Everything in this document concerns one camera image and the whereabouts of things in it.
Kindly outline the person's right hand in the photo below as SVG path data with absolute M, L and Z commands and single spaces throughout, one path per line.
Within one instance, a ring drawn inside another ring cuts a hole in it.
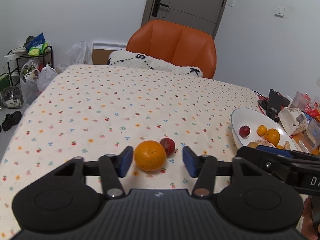
M 308 196 L 308 198 L 306 198 L 306 200 L 304 201 L 304 210 L 303 210 L 302 217 L 303 217 L 303 223 L 301 228 L 301 234 L 309 240 L 317 240 L 319 228 L 316 229 L 313 226 L 312 204 L 311 204 L 310 196 Z

